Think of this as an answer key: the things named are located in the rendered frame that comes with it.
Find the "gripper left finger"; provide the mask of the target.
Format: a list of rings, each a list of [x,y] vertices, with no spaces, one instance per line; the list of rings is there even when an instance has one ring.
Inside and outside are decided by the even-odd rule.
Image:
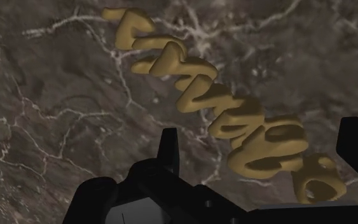
[[[62,224],[245,224],[246,216],[209,187],[179,177],[177,130],[166,128],[157,156],[134,163],[121,183],[82,182]]]

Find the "yellow lettering ornament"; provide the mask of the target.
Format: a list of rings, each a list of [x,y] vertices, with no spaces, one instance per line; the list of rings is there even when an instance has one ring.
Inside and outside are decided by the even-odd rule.
[[[298,202],[313,204],[336,200],[347,187],[335,162],[316,153],[303,157],[308,148],[305,130],[295,115],[265,116],[260,102],[249,95],[237,97],[216,83],[217,69],[206,60],[190,57],[184,43],[170,35],[156,35],[155,23],[138,8],[106,8],[106,20],[118,20],[115,46],[120,50],[159,49],[158,57],[145,57],[132,64],[137,74],[176,75],[176,102],[182,113],[210,108],[215,115],[209,134],[228,139],[231,152],[228,167],[237,174],[254,179],[270,178],[276,173],[291,173]]]

